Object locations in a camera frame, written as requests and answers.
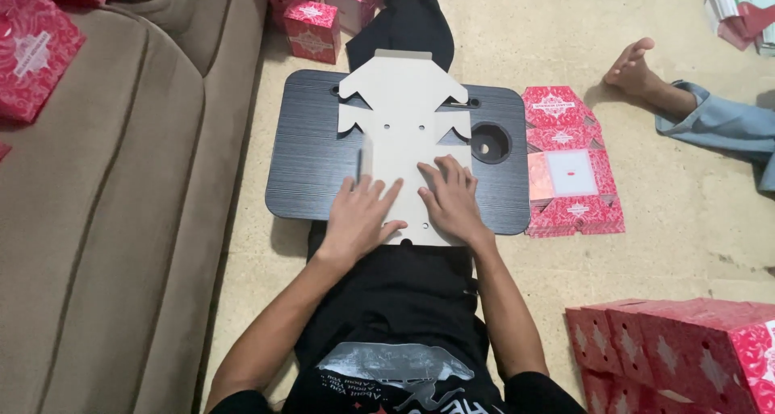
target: foot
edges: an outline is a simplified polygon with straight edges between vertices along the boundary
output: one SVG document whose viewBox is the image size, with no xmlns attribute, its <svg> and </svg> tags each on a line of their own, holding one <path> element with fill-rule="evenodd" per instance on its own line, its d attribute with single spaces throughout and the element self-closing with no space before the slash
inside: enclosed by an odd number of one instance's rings
<svg viewBox="0 0 775 414">
<path fill-rule="evenodd" d="M 603 80 L 621 88 L 626 94 L 639 97 L 664 84 L 645 63 L 645 53 L 654 49 L 654 45 L 654 40 L 645 37 L 627 46 Z"/>
</svg>

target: die-cut cardboard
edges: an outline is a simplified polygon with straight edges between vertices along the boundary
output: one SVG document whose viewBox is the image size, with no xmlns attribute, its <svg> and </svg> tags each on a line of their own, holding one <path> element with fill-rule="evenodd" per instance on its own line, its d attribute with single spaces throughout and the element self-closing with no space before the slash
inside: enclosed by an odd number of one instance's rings
<svg viewBox="0 0 775 414">
<path fill-rule="evenodd" d="M 468 102 L 468 90 L 436 65 L 430 52 L 377 50 L 374 58 L 339 83 L 340 97 L 355 93 L 371 110 L 340 104 L 339 132 L 354 125 L 363 132 L 360 173 L 384 181 L 386 191 L 396 179 L 404 179 L 385 222 L 403 220 L 408 228 L 393 234 L 385 244 L 409 239 L 420 246 L 462 246 L 430 221 L 417 191 L 435 188 L 417 163 L 435 166 L 435 157 L 450 154 L 461 166 L 471 168 L 470 146 L 439 144 L 452 129 L 470 140 L 470 112 L 436 112 L 449 97 Z"/>
</svg>

